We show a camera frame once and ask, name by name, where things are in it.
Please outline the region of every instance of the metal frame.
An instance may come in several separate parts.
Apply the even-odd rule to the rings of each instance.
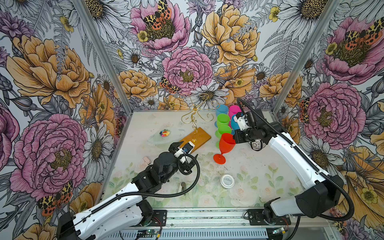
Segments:
[[[280,106],[283,104],[285,98],[288,96],[289,91],[291,90],[293,84],[295,83],[297,77],[299,76],[303,66],[305,65],[308,58],[311,56],[311,51],[318,42],[320,36],[328,28],[329,21],[333,14],[336,12],[337,7],[340,4],[340,0],[330,0],[324,7],[323,13],[321,14],[319,21],[317,22],[313,32],[309,35],[307,42],[304,45],[303,50],[301,51],[297,62],[293,66],[291,73],[281,90],[281,93],[277,97],[275,106],[273,108],[273,113],[277,114]]]
[[[112,65],[112,61],[109,58],[109,55],[107,53],[107,50],[105,49],[103,40],[100,37],[99,30],[94,24],[93,18],[91,14],[88,11],[87,5],[85,4],[84,0],[75,0],[72,1],[73,5],[75,6],[79,17],[81,18],[81,23],[84,25],[87,35],[89,36],[89,40],[92,41],[93,45],[95,46],[95,49],[97,53],[99,54],[99,57],[104,64],[105,69],[107,70],[107,73],[109,77],[111,78],[112,84],[115,87],[118,95],[120,96],[120,100],[122,105],[125,108],[125,111],[132,116],[132,108],[129,104],[128,98],[125,96],[125,92],[121,86],[120,81],[118,80],[116,70],[114,66]]]

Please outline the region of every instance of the pink peony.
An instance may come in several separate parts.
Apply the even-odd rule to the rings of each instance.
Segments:
[[[177,4],[173,6],[169,0],[167,0],[167,3],[168,7],[172,10],[172,16],[169,22],[172,26],[165,27],[164,29],[167,29],[166,31],[163,31],[163,29],[147,29],[147,25],[143,21],[145,17],[155,14],[157,11],[157,3],[154,7],[148,5],[147,8],[144,8],[140,5],[140,8],[131,9],[131,25],[133,26],[131,33],[137,35],[138,33],[143,34],[143,31],[145,31],[145,33],[148,34],[148,39],[145,38],[145,40],[141,40],[141,42],[144,47],[148,49],[149,55],[159,55],[163,52],[174,51],[180,46],[185,46],[188,42],[190,30],[189,18],[184,18]],[[149,31],[156,32],[157,36],[151,39]]]
[[[164,77],[169,83],[178,86],[180,93],[190,94],[191,90],[212,81],[212,66],[207,55],[193,48],[179,48],[171,57],[163,60]]]
[[[307,113],[310,120],[304,124],[306,135],[315,135],[336,150],[355,140],[366,118],[358,91],[347,83],[320,84],[310,97]]]
[[[65,114],[26,127],[15,144],[18,169],[11,175],[11,189],[39,200],[60,192],[69,181],[77,187],[85,175],[81,165],[86,141],[82,126]]]
[[[384,37],[373,45],[359,44],[353,50],[347,50],[345,34],[348,31],[362,32],[374,22],[358,22],[347,17],[333,31],[334,36],[328,39],[325,59],[322,68],[327,76],[331,75],[339,81],[348,81],[353,85],[361,84],[373,77],[384,67]]]
[[[20,127],[7,108],[0,106],[0,170],[8,162],[12,152],[12,142],[19,134]]]

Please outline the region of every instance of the table surface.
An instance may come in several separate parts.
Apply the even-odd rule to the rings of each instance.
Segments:
[[[172,142],[176,142],[193,131],[192,124],[181,122],[185,111],[134,112],[125,135],[119,155],[113,166],[104,198],[107,198],[123,186],[131,182],[147,165],[143,161],[146,156],[156,159],[160,153],[168,151]],[[205,122],[197,117],[197,126],[204,129],[211,139],[197,149],[193,155],[199,154],[201,173],[198,184],[183,196],[163,199],[147,198],[152,208],[180,207],[260,207],[265,202],[276,197],[287,197],[302,192],[301,184],[284,160],[266,146],[261,151],[254,151],[248,143],[237,144],[234,149],[225,154],[227,162],[219,165],[213,160],[213,155],[220,153],[215,144],[219,140],[215,136],[217,128],[215,112],[201,111],[205,117],[212,113],[213,121]],[[174,141],[165,144],[150,144],[148,139],[159,134],[162,129],[172,129],[169,137]],[[190,186],[196,178],[196,168],[190,175],[175,173],[170,182],[163,184],[159,194],[170,194],[181,191],[181,183]],[[220,178],[230,174],[235,179],[231,189],[224,189]]]

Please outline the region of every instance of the small jar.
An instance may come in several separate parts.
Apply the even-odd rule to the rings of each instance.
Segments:
[[[220,183],[223,188],[230,189],[235,185],[235,179],[231,175],[225,174],[221,177]]]

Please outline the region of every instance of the black cable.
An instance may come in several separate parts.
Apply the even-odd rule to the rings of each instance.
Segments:
[[[300,216],[297,217],[297,221],[296,221],[296,226],[295,228],[293,229],[293,232],[291,233],[291,235],[285,239],[285,240],[291,240],[293,238],[293,236],[295,235],[295,233],[297,232],[297,229],[299,228],[299,223],[300,223]]]
[[[120,231],[119,231],[119,234],[120,234],[121,239],[124,240],[124,238],[122,238],[122,236],[121,236],[121,232]]]
[[[186,154],[186,156],[192,158],[192,161],[195,161],[196,168],[197,168],[197,174],[196,174],[195,181],[186,190],[178,192],[178,193],[174,193],[174,194],[156,194],[156,193],[149,193],[149,192],[126,192],[126,193],[122,193],[122,194],[117,194],[113,199],[111,199],[111,200],[107,201],[106,203],[102,204],[100,207],[97,207],[94,210],[92,210],[91,214],[94,214],[94,213],[100,211],[101,209],[105,208],[109,204],[113,203],[114,201],[119,200],[119,199],[121,199],[123,197],[127,197],[127,196],[139,195],[139,196],[147,196],[147,197],[171,198],[171,197],[178,197],[178,196],[184,195],[185,193],[191,191],[192,188],[194,188],[196,186],[196,184],[197,184],[197,182],[199,180],[199,177],[200,177],[200,166],[199,166],[199,163],[198,163],[197,159],[194,156],[192,156],[190,154]]]
[[[180,161],[180,159],[181,159],[181,157],[185,157],[186,155],[185,155],[185,153],[184,153],[184,155],[180,155],[177,159],[178,159],[178,161],[177,161],[177,168],[179,169],[179,171],[181,172],[181,174],[183,174],[183,175],[189,175],[189,174],[191,174],[192,173],[192,171],[191,170],[189,170],[188,172],[184,172],[182,169],[181,169],[181,161]]]
[[[237,98],[237,104],[239,105],[242,113],[245,115],[245,112],[241,106],[240,103],[243,103],[247,108],[249,108],[253,113],[256,114],[256,116],[258,116],[261,120],[263,120],[263,122],[265,122],[265,124],[271,128],[272,130],[274,130],[279,136],[281,136],[285,141],[287,141],[290,145],[293,145],[295,144],[294,142],[292,142],[289,138],[287,138],[284,134],[282,134],[281,132],[277,131],[267,120],[264,119],[264,117],[261,117],[257,112],[256,110],[254,110],[251,106],[249,106],[249,104],[244,101],[243,99],[241,98]],[[312,162],[312,160],[305,154],[302,152],[302,150],[298,147],[298,146],[294,146],[293,147],[299,154],[301,157],[303,157],[303,159],[316,171],[316,172],[319,172],[320,169]],[[347,200],[347,203],[348,203],[348,212],[345,216],[343,217],[331,217],[331,216],[327,216],[327,215],[324,215],[324,214],[320,214],[319,217],[322,217],[322,218],[325,218],[325,219],[328,219],[328,220],[331,220],[331,221],[346,221],[348,219],[350,219],[352,216],[353,216],[353,213],[355,211],[355,207],[354,207],[354,204],[353,204],[353,201],[351,199],[351,197],[348,195],[348,193],[342,188],[340,187],[334,180],[331,179],[331,177],[329,175],[326,175],[324,174],[323,172],[320,172],[320,175],[325,178],[326,180],[328,180],[332,185],[334,185],[340,192],[341,194],[343,194],[343,196],[345,197],[345,199]]]

